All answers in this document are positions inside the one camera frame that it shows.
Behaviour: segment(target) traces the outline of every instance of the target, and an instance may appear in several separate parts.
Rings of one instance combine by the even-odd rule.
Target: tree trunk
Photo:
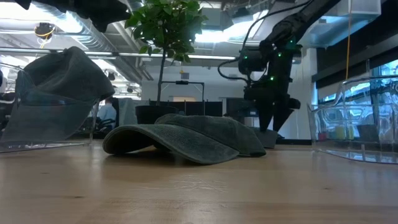
[[[157,83],[156,106],[160,106],[160,96],[162,94],[163,67],[164,67],[164,62],[165,61],[166,61],[166,49],[163,49],[162,64],[160,65],[159,81]]]

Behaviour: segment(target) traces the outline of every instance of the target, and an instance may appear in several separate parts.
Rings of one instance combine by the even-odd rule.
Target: black robotic arm
[[[301,51],[297,42],[315,21],[339,2],[309,0],[299,12],[278,22],[258,47],[244,47],[240,52],[239,71],[248,76],[244,99],[254,102],[261,131],[267,130],[272,117],[273,130],[279,131],[294,109],[300,109],[299,100],[287,94],[289,83],[292,82],[290,72],[293,57]],[[267,75],[258,81],[250,79],[252,72],[263,72],[265,69]]]

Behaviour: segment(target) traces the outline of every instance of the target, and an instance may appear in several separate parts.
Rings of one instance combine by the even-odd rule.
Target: wooden table
[[[213,166],[100,144],[13,152],[0,223],[398,223],[398,166],[289,147]]]

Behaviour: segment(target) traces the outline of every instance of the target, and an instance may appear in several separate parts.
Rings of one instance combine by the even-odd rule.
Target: potted plant
[[[136,108],[139,123],[154,123],[167,113],[177,113],[178,109],[160,106],[161,84],[166,57],[180,62],[190,62],[188,53],[194,53],[191,46],[195,35],[201,34],[202,22],[207,20],[201,14],[200,5],[192,0],[148,0],[138,10],[132,12],[125,28],[133,27],[134,39],[147,45],[139,53],[158,54],[162,52],[159,82],[157,84],[156,106]]]

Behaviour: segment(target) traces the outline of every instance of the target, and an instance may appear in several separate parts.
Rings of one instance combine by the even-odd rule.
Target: faded denim cap
[[[105,137],[103,149],[124,154],[154,144],[200,164],[266,154],[254,131],[231,118],[179,114],[167,114],[155,124],[118,127]]]

